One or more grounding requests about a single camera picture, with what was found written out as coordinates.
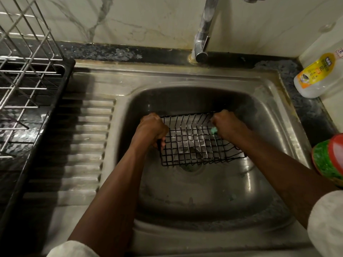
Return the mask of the person's left hand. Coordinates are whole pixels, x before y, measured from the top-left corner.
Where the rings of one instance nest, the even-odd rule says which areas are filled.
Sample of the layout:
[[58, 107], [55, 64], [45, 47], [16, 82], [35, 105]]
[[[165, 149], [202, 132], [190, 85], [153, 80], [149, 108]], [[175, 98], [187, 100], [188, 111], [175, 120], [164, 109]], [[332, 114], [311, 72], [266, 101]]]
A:
[[153, 146], [153, 141], [157, 134], [163, 131], [169, 131], [169, 127], [164, 124], [160, 116], [152, 112], [141, 118], [131, 143], [141, 148], [148, 148]]

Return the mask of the person's right hand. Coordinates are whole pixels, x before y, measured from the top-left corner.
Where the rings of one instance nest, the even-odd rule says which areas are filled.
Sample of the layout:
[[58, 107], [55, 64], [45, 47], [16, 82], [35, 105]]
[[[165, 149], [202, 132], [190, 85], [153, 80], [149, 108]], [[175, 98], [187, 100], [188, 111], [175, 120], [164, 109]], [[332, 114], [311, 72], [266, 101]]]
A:
[[225, 115], [225, 137], [222, 139], [238, 146], [251, 134], [251, 130], [233, 112], [224, 109], [213, 115]]

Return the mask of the black wire rack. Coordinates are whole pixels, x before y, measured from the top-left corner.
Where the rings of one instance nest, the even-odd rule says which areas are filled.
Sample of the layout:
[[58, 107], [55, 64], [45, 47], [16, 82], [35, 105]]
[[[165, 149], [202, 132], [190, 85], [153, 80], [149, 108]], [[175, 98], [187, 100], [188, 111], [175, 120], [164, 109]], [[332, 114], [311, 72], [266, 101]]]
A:
[[159, 151], [161, 165], [179, 166], [190, 147], [201, 149], [203, 164], [229, 163], [246, 158], [246, 154], [231, 142], [218, 134], [211, 134], [212, 116], [213, 112], [161, 116], [164, 124], [169, 127], [166, 145]]

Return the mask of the person's left forearm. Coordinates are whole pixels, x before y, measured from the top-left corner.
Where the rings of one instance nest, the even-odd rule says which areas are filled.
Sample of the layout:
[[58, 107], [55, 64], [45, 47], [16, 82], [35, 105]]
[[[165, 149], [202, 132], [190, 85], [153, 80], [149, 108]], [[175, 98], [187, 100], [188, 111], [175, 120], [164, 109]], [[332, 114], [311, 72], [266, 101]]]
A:
[[99, 257], [124, 257], [128, 247], [145, 157], [154, 140], [133, 140], [101, 186], [68, 241], [88, 246]]

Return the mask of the person's right forearm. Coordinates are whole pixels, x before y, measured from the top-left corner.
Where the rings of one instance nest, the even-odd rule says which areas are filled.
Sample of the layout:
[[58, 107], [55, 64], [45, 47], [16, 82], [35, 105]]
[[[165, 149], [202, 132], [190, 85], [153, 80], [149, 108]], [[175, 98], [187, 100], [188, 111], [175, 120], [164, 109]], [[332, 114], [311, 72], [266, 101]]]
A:
[[315, 204], [338, 188], [249, 129], [234, 134], [234, 138], [232, 143], [252, 160], [298, 222], [308, 228]]

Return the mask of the stainless steel sink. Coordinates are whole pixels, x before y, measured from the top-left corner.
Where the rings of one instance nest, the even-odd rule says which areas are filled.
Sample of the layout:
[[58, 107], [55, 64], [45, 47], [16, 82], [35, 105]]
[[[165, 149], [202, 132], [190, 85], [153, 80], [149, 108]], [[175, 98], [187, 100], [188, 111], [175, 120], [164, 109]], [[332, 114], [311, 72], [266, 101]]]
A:
[[23, 196], [29, 254], [67, 239], [150, 112], [170, 132], [144, 163], [131, 253], [308, 251], [306, 230], [251, 159], [211, 133], [212, 113], [222, 109], [310, 166], [308, 139], [275, 70], [77, 63]]

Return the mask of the sink drain strainer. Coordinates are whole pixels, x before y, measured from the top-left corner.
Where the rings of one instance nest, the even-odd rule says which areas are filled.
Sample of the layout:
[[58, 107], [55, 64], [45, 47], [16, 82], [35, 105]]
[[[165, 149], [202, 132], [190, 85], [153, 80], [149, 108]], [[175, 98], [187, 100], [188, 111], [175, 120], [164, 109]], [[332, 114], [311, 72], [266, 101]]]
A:
[[203, 165], [203, 155], [200, 148], [190, 147], [185, 159], [182, 160], [180, 168], [188, 173], [198, 172]]

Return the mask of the chrome faucet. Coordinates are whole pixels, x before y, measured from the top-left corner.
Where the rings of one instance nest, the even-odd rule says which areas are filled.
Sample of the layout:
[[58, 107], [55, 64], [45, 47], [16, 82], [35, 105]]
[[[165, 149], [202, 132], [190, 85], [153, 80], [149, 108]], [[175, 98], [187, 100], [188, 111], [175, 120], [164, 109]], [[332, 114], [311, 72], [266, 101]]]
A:
[[266, 25], [263, 20], [261, 2], [265, 0], [206, 0], [200, 25], [193, 41], [188, 60], [193, 64], [206, 63], [208, 44], [214, 31], [210, 50], [229, 53], [254, 52], [255, 37]]

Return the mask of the clear yellow-label dish soap bottle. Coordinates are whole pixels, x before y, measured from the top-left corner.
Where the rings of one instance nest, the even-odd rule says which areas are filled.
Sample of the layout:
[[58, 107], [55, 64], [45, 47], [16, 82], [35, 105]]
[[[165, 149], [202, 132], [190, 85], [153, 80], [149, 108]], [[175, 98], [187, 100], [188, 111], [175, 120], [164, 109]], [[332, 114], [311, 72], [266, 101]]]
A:
[[343, 80], [343, 47], [322, 54], [293, 79], [297, 91], [307, 99], [323, 95]]

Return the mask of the green and red container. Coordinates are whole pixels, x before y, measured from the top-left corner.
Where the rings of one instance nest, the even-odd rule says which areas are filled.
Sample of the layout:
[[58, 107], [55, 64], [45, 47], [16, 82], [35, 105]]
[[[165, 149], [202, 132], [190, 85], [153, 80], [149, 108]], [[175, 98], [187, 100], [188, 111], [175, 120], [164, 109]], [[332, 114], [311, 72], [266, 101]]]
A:
[[343, 190], [343, 133], [316, 144], [311, 158], [317, 172]]

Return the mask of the black drip tray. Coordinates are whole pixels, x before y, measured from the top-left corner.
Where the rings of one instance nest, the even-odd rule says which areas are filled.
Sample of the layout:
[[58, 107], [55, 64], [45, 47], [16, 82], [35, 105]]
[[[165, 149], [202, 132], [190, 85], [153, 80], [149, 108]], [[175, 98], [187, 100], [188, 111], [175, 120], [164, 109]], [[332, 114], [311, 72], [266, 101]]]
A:
[[75, 66], [74, 59], [0, 56], [0, 238]]

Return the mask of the white left sleeve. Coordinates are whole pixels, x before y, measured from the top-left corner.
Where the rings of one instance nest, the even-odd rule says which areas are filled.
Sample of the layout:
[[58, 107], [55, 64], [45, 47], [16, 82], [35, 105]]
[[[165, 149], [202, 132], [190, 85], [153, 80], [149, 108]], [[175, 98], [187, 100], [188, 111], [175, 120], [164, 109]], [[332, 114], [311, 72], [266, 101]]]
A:
[[87, 245], [78, 241], [66, 241], [51, 249], [46, 257], [100, 257]]

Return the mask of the white sleeve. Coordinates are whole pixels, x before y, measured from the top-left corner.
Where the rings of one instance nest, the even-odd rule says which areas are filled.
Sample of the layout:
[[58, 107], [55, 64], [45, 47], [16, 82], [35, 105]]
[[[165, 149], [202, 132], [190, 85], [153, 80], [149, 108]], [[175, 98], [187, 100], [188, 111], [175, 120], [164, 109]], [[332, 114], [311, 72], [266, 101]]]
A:
[[322, 257], [343, 257], [343, 190], [330, 192], [315, 203], [307, 232]]
[[66, 241], [51, 249], [46, 257], [100, 257], [87, 245], [78, 241]]

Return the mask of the white right sleeve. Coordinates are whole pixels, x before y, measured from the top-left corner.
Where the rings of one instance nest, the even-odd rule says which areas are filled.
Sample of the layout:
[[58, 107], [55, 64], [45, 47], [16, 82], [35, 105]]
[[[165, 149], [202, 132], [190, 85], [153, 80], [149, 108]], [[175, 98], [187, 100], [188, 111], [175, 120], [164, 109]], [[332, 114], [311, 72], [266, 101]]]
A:
[[343, 257], [343, 190], [330, 192], [315, 203], [307, 232], [322, 257]]

